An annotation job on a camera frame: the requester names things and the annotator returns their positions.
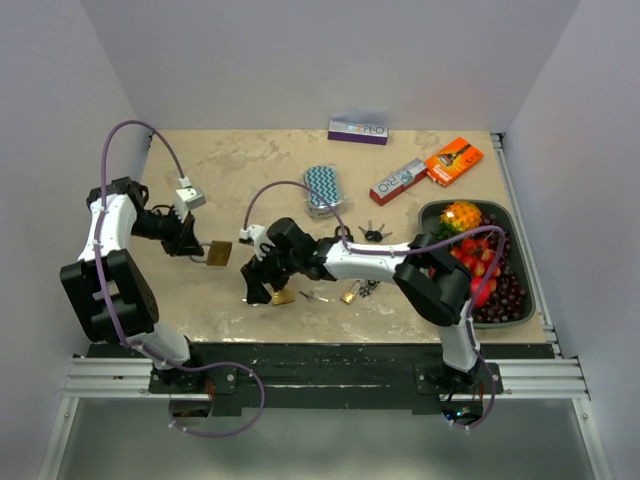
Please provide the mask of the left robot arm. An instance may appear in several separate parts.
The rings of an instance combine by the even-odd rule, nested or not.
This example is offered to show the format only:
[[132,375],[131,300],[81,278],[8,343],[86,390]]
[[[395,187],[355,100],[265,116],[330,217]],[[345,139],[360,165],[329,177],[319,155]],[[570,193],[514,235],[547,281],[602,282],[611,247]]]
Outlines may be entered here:
[[120,345],[153,363],[153,378],[168,388],[194,393],[207,368],[192,342],[161,322],[150,285],[130,251],[132,238],[157,241],[171,257],[202,256],[192,210],[202,193],[182,180],[171,206],[149,209],[149,190],[129,178],[92,190],[86,200],[91,225],[78,259],[59,278],[81,327],[94,343]]

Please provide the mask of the small brass padlock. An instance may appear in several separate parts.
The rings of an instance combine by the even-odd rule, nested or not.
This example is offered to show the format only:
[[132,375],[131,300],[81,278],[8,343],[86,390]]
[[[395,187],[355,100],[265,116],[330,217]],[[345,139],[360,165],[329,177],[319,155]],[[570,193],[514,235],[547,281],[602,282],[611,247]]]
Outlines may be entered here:
[[355,298],[358,296],[361,287],[362,282],[360,279],[353,280],[349,287],[341,295],[340,300],[346,305],[351,305],[354,302]]

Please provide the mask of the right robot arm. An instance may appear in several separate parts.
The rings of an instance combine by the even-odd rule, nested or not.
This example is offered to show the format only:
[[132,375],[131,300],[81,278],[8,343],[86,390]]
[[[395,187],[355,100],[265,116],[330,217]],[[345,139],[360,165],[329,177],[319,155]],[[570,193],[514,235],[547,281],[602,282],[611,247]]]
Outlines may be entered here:
[[342,229],[333,237],[316,240],[293,219],[281,218],[268,228],[242,228],[239,242],[254,250],[241,268],[248,303],[270,303],[271,294],[283,290],[294,275],[312,281],[371,280],[395,285],[416,313],[437,327],[448,386],[466,393],[480,382],[480,347],[471,318],[471,272],[427,236],[367,249],[349,241]]

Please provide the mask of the large brass padlock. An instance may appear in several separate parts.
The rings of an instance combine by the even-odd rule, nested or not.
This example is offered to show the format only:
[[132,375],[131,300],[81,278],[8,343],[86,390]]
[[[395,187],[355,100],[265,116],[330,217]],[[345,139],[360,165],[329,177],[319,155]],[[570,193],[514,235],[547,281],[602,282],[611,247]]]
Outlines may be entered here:
[[214,240],[201,244],[204,254],[201,256],[189,256],[196,264],[209,267],[224,267],[228,265],[233,244],[230,241]]

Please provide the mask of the black padlock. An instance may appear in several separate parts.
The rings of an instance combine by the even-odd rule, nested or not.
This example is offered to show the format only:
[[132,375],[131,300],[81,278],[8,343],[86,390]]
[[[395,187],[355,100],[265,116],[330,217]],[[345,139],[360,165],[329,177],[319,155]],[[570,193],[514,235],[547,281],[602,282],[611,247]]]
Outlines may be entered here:
[[345,237],[348,241],[352,241],[353,237],[351,235],[351,231],[348,226],[340,226],[338,225],[334,230],[334,236],[336,238]]

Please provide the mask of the black-headed key bunch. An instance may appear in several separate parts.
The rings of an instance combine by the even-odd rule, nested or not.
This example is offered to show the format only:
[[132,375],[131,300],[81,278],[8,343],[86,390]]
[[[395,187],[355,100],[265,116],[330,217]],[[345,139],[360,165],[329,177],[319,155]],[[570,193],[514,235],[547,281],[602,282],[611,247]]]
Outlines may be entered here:
[[382,223],[380,227],[378,227],[377,229],[374,229],[373,222],[371,220],[367,222],[366,227],[363,227],[363,226],[358,227],[364,239],[370,243],[381,243],[384,239],[392,235],[391,232],[385,232],[384,228],[385,228],[385,224]]

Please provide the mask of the brass padlock with keys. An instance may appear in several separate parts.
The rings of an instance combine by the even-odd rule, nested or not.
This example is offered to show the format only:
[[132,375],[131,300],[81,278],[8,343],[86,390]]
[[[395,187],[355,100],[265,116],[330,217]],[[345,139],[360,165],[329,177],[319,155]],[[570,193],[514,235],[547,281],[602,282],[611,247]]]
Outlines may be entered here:
[[288,287],[283,287],[280,290],[274,290],[272,292],[271,304],[274,306],[281,306],[291,304],[295,301],[296,292]]

